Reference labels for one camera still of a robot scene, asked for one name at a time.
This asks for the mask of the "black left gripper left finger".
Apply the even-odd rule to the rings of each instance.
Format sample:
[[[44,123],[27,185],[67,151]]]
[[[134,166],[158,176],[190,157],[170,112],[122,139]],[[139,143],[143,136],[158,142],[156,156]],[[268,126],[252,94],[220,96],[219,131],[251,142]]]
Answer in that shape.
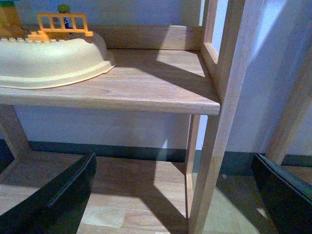
[[[75,234],[91,195],[95,153],[83,156],[0,216],[2,234]]]

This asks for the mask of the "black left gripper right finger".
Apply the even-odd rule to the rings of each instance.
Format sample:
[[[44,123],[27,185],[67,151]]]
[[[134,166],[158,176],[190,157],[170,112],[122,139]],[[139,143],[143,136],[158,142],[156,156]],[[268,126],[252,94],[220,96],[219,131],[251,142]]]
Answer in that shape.
[[[312,232],[312,186],[261,154],[252,170],[257,188],[280,234]]]

